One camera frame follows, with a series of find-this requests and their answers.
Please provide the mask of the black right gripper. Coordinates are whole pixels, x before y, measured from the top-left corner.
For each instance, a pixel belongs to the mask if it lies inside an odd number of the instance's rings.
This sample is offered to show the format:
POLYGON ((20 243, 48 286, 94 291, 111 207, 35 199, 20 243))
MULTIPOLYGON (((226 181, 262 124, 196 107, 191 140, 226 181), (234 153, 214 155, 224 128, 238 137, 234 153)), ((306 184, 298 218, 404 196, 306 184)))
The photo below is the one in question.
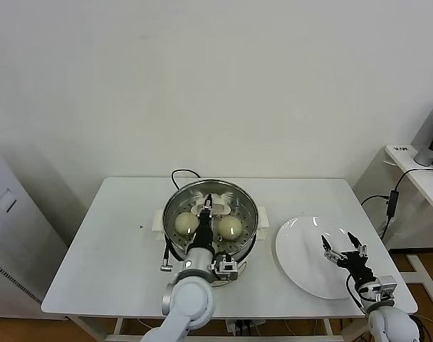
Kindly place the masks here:
POLYGON ((366 266, 368 261, 367 246, 362 244, 360 240, 351 232, 347 233, 350 242, 355 247, 355 250, 350 252, 342 252, 344 258, 339 252, 332 249, 328 240, 322 235, 321 241, 324 249, 324 257, 337 263, 340 268, 347 269, 355 282, 355 289, 359 289, 366 283, 376 280, 372 269, 366 266))

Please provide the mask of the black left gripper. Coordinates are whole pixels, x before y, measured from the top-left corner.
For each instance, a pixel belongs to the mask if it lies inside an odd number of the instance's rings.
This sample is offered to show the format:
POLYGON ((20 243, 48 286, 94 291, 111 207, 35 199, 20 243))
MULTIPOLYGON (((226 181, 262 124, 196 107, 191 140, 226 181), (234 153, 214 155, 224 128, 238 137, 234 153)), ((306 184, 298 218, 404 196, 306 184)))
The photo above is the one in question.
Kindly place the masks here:
POLYGON ((189 249, 203 248, 209 252, 214 252, 213 238, 214 233, 212 230, 212 215, 209 212, 213 207, 212 193, 206 197, 206 203, 204 203, 201 212, 199 213, 199 225, 195 231, 195 235, 192 243, 189 245, 189 249))

